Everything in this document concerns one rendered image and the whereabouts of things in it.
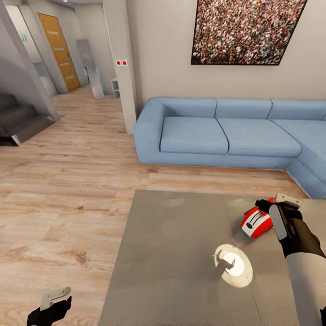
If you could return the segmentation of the radio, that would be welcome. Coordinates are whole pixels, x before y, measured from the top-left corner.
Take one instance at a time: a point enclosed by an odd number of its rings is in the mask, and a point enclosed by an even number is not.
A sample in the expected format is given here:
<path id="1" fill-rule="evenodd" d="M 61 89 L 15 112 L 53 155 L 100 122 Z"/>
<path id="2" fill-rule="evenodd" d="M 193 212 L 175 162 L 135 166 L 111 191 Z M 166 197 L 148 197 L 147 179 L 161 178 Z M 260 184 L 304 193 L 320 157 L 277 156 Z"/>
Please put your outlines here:
<path id="1" fill-rule="evenodd" d="M 270 198 L 268 201 L 273 202 L 275 198 Z M 242 230 L 251 238 L 258 238 L 274 228 L 270 215 L 258 209 L 257 206 L 244 213 L 245 217 L 241 222 Z"/>

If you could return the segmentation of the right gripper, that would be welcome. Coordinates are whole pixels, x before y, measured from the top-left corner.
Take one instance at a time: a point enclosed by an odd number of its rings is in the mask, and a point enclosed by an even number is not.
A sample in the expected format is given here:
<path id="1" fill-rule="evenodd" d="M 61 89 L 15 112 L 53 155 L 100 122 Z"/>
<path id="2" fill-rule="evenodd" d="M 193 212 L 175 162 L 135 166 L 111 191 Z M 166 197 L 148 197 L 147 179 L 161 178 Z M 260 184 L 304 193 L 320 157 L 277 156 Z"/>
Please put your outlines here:
<path id="1" fill-rule="evenodd" d="M 255 203 L 255 205 L 258 207 L 259 210 L 266 212 L 267 214 L 269 214 L 269 208 L 272 204 L 274 204 L 274 203 L 266 201 L 264 199 L 257 200 Z"/>

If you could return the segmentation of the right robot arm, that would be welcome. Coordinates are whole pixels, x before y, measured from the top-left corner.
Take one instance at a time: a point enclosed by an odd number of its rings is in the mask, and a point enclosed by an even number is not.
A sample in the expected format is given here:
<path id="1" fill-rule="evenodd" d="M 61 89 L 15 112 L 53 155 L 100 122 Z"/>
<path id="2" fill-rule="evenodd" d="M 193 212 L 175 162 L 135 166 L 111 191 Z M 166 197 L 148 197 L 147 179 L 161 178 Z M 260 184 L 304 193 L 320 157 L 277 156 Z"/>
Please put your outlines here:
<path id="1" fill-rule="evenodd" d="M 282 245 L 300 326 L 326 326 L 326 256 L 297 211 L 303 204 L 278 193 L 273 202 L 262 199 L 255 205 L 270 215 Z"/>

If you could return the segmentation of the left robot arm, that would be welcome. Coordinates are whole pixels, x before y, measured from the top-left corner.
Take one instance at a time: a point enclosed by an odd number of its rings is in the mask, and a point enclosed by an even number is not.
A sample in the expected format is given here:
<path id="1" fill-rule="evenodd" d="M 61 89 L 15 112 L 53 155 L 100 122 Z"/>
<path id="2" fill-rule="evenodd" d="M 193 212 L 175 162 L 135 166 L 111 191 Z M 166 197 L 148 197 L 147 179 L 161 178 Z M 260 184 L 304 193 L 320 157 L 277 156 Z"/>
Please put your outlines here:
<path id="1" fill-rule="evenodd" d="M 55 321 L 63 319 L 71 308 L 72 297 L 54 304 L 52 301 L 70 293 L 71 287 L 66 287 L 44 294 L 41 307 L 29 315 L 27 326 L 51 326 Z"/>

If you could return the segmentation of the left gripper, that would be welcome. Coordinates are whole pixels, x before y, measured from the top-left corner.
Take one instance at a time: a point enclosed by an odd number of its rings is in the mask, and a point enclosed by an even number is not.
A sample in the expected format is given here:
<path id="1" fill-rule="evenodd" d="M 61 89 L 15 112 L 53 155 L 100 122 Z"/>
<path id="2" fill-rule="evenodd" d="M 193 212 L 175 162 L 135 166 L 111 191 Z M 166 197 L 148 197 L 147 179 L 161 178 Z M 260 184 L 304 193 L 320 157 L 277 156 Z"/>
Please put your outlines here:
<path id="1" fill-rule="evenodd" d="M 50 319 L 50 326 L 59 319 L 63 319 L 67 313 L 67 310 L 71 308 L 72 297 L 70 296 L 67 300 L 59 301 L 54 303 L 48 309 L 40 311 L 40 308 L 34 310 L 28 318 L 28 323 L 35 321 L 37 318 L 41 316 L 47 316 Z"/>

